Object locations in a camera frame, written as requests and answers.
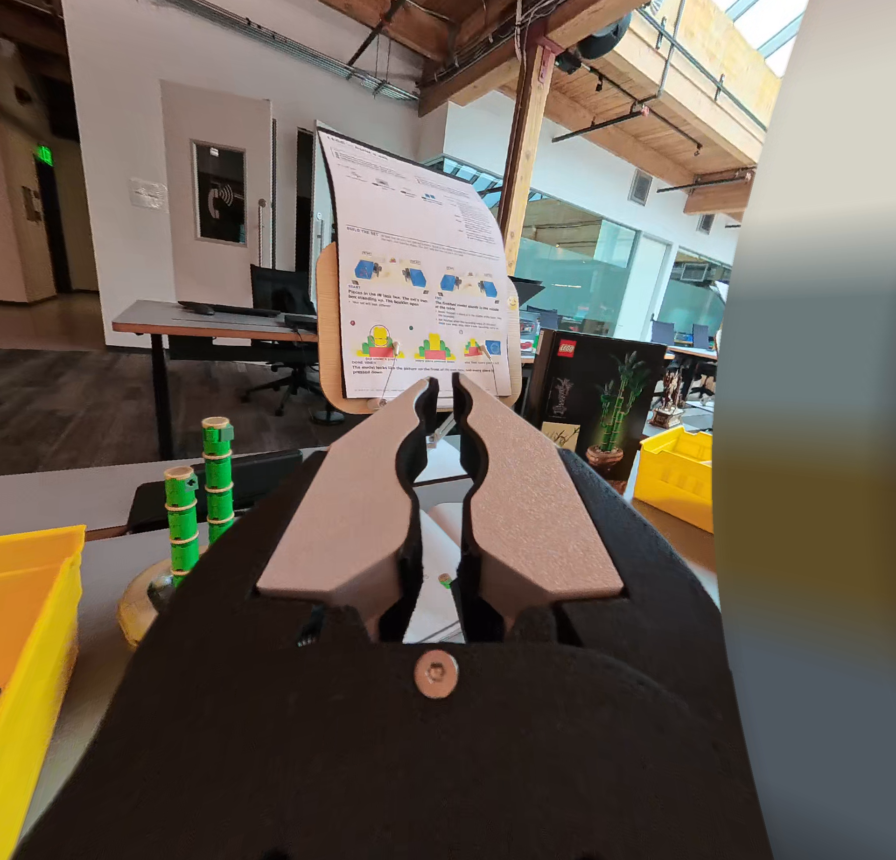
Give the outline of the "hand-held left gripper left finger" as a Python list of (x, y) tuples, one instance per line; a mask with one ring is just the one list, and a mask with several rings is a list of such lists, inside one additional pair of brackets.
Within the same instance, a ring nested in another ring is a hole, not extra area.
[(423, 581), (420, 501), (435, 378), (335, 441), (257, 581), (271, 597), (354, 608), (371, 638), (402, 642)]

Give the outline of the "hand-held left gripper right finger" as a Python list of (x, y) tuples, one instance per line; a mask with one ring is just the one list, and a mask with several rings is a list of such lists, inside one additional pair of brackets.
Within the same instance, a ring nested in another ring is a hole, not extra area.
[(454, 373), (462, 560), (452, 590), (466, 642), (501, 642), (523, 612), (623, 594), (623, 580), (558, 448)]

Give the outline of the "background office desk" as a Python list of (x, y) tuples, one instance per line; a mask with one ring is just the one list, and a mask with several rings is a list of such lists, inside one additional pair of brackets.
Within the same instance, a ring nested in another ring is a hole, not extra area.
[(113, 331), (151, 339), (151, 371), (155, 404), (158, 450), (163, 461), (175, 457), (172, 430), (170, 389), (164, 337), (204, 339), (210, 347), (199, 354), (200, 360), (211, 359), (214, 339), (255, 339), (263, 341), (316, 344), (318, 336), (307, 329), (289, 328), (283, 314), (271, 318), (234, 313), (201, 315), (177, 303), (140, 299), (127, 307), (111, 322)]

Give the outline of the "grey desk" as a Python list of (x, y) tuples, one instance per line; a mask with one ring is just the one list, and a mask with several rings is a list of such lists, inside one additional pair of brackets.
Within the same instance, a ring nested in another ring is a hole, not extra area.
[[(2, 535), (85, 526), (78, 609), (78, 656), (23, 824), (27, 833), (70, 776), (117, 689), (132, 651), (117, 620), (130, 582), (168, 556), (160, 531), (127, 534), (126, 518), (139, 485), (161, 478), (165, 462), (2, 476)], [(442, 444), (415, 490), (420, 510), (461, 503), (470, 481), (459, 452)]]

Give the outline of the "open instruction booklet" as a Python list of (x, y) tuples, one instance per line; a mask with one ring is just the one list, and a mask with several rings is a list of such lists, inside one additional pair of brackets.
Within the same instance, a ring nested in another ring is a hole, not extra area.
[(462, 558), (462, 504), (440, 503), (420, 513), (423, 581), (405, 644), (464, 642), (452, 583)]

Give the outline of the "black brick set box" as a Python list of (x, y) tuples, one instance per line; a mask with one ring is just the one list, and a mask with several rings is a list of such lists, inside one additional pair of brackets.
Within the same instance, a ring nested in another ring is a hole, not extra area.
[(623, 494), (665, 357), (659, 343), (544, 329), (521, 416)]

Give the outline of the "yellow plastic bin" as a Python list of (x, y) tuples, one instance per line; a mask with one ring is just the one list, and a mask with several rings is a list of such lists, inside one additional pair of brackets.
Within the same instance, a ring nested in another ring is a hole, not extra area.
[(85, 526), (1, 538), (1, 857), (13, 853), (78, 652)]
[(633, 497), (713, 533), (712, 435), (677, 427), (642, 441)]

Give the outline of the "green bamboo brick model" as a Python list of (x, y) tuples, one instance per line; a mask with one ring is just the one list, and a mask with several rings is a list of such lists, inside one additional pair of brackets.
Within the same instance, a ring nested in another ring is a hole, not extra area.
[(230, 419), (204, 418), (202, 433), (208, 539), (203, 543), (200, 537), (196, 470), (190, 465), (168, 468), (164, 473), (168, 558), (136, 576), (118, 602), (118, 624), (133, 650), (160, 611), (169, 604), (180, 583), (196, 567), (204, 550), (214, 544), (236, 518), (231, 464), (234, 429)]

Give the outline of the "black office chair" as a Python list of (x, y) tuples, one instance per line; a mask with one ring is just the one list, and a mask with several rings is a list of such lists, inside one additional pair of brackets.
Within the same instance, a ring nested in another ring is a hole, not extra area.
[(320, 372), (319, 354), (316, 344), (300, 344), (298, 342), (257, 342), (258, 349), (264, 350), (263, 362), (273, 372), (281, 369), (287, 371), (282, 376), (264, 384), (258, 384), (241, 392), (238, 396), (243, 404), (248, 403), (252, 395), (272, 391), (281, 393), (274, 415), (282, 418), (286, 414), (287, 403), (297, 397), (301, 391), (308, 392), (323, 400), (323, 408), (312, 410), (310, 418), (322, 426), (337, 426), (345, 422), (344, 414), (330, 404), (323, 394)]

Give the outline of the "brown brick figure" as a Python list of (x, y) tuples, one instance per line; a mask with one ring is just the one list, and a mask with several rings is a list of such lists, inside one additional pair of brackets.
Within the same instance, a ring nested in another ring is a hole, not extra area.
[(663, 389), (658, 405), (653, 409), (649, 424), (652, 427), (669, 430), (682, 426), (682, 373), (683, 366), (671, 366), (663, 376)]

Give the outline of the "black keyboard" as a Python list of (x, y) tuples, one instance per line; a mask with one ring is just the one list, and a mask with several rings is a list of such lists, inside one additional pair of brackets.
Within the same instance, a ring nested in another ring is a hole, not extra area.
[(280, 315), (280, 313), (276, 310), (259, 307), (216, 305), (191, 301), (178, 301), (177, 303), (181, 308), (190, 313), (204, 316), (221, 314), (249, 316), (255, 318), (276, 318)]

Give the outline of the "printed instruction sheet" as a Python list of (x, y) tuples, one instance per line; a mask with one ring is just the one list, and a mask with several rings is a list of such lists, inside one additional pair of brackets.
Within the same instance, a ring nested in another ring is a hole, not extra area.
[(347, 399), (393, 399), (422, 378), (452, 397), (467, 374), (511, 394), (503, 239), (469, 182), (320, 129), (336, 227)]

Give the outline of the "grey phone booth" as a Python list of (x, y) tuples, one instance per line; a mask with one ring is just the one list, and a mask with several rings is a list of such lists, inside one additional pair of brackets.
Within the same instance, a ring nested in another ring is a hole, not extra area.
[(251, 306), (271, 262), (269, 100), (161, 81), (175, 298)]

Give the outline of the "wooden post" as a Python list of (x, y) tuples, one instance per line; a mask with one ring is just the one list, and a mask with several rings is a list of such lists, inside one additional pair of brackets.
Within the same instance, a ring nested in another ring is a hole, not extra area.
[(554, 43), (546, 37), (545, 20), (535, 21), (526, 33), (498, 205), (497, 222), (510, 276), (516, 269), (555, 56)]

